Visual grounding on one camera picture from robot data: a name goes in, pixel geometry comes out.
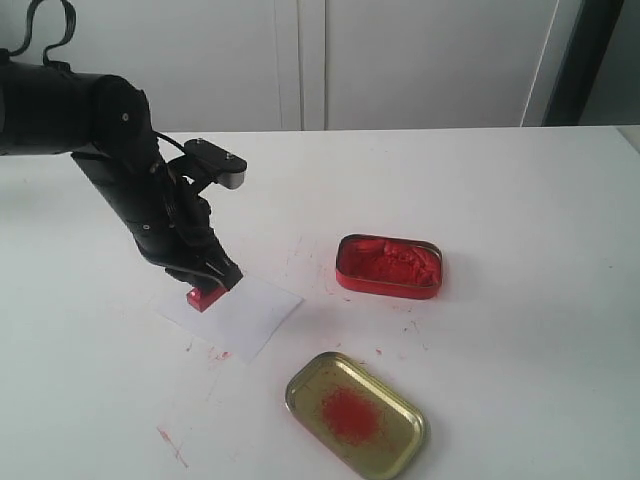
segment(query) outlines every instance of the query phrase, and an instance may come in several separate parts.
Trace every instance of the red powder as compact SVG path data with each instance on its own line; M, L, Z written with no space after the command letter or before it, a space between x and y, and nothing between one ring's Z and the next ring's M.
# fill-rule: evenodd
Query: red powder
M427 287L440 282L440 262L430 251L385 239L354 239L343 248L340 271L348 276Z
M349 445L372 440L380 426L379 411L356 391L338 387L322 400L322 419L331 433Z

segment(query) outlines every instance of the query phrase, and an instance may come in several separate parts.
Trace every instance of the robotic arm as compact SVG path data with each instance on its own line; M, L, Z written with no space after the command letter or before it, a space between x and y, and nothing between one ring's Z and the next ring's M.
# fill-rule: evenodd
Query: robotic arm
M230 290L242 273L216 238L199 193L211 183L239 187L246 162L202 139L182 146L154 132L144 92L123 78L74 73L49 60L51 49L73 37L75 10L67 0L65 36L45 49L43 66L14 62L29 47L42 1L29 6L23 45L0 49L0 156L71 152L145 259L202 295ZM183 155L166 163L158 138Z

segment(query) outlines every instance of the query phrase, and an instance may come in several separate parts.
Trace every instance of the red pigment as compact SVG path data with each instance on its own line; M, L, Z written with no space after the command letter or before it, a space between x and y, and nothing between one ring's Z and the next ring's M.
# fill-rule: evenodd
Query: red pigment
M385 239L354 239L344 245L339 270L350 277L428 287L440 282L440 261L430 251Z
M349 445L372 440L380 430L379 417L375 405L350 388L338 387L322 400L322 419L331 433Z

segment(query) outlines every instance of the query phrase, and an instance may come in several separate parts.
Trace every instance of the white paper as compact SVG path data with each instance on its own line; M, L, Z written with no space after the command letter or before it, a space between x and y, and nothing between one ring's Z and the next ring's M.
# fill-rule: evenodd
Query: white paper
M200 313L186 293L163 301L158 313L249 363L302 298L251 275Z

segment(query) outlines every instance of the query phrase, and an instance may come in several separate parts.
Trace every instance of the white table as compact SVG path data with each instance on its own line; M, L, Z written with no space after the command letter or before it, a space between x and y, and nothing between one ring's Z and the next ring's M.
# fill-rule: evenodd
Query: white table
M217 360L155 313L186 286L68 157L0 159L0 478L355 479L283 403L326 350L431 421L406 479L638 478L640 158L618 132L204 137L249 162L206 192L229 254L305 303L249 366ZM354 232L436 243L441 295L342 290Z

